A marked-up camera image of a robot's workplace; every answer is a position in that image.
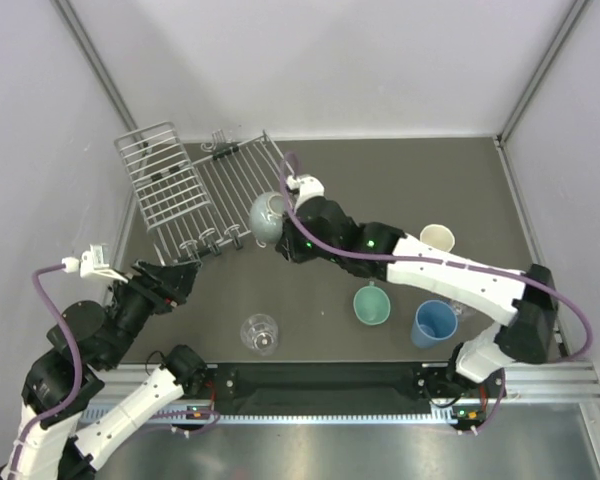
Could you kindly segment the grey round ceramic cup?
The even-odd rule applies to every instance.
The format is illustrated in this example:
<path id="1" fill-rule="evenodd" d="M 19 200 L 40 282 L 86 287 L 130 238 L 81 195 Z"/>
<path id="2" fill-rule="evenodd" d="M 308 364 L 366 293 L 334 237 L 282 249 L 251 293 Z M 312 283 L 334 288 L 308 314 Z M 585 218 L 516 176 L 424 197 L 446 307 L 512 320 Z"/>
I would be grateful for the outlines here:
<path id="1" fill-rule="evenodd" d="M 249 212 L 249 229 L 260 248 L 280 240 L 284 213 L 284 198 L 279 192 L 265 192 L 254 200 Z"/>

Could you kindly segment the green teal mug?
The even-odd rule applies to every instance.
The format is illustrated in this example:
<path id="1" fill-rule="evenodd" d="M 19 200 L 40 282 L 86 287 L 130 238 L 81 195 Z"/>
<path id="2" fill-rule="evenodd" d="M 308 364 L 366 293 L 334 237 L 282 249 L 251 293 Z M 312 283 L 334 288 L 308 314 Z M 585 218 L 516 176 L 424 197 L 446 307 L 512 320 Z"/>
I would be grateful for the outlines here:
<path id="1" fill-rule="evenodd" d="M 391 314 L 391 301 L 383 289 L 370 282 L 355 293 L 353 310 L 361 323 L 377 326 L 388 320 Z"/>

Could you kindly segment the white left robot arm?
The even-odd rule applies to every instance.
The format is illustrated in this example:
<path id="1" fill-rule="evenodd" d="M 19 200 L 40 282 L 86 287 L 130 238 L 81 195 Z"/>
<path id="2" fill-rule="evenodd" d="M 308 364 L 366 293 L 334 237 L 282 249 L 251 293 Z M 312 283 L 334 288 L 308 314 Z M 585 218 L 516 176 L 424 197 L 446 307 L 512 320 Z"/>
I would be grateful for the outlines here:
<path id="1" fill-rule="evenodd" d="M 112 299 L 78 301 L 58 310 L 40 278 L 79 269 L 68 257 L 33 272 L 32 283 L 56 324 L 52 347 L 31 366 L 21 394 L 21 420 L 0 479 L 91 479 L 115 450 L 162 408 L 205 388 L 207 365 L 186 345 L 175 346 L 143 383 L 88 428 L 83 412 L 105 386 L 98 372 L 116 368 L 146 322 L 186 303 L 196 261 L 171 266 L 137 261 L 133 273 L 113 273 Z"/>

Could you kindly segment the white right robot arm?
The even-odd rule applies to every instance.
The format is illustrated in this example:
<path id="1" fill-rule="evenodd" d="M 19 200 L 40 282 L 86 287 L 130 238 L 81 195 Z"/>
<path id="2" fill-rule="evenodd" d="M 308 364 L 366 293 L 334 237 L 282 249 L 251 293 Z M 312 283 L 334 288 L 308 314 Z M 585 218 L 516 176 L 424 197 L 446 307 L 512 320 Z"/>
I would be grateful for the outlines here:
<path id="1" fill-rule="evenodd" d="M 356 223 L 339 204 L 316 196 L 283 202 L 277 252 L 296 264 L 324 259 L 364 279 L 428 291 L 484 314 L 490 325 L 453 350 L 449 389 L 470 396 L 494 372 L 550 360 L 558 304 L 553 275 L 537 263 L 500 269 L 429 246 L 379 222 Z"/>

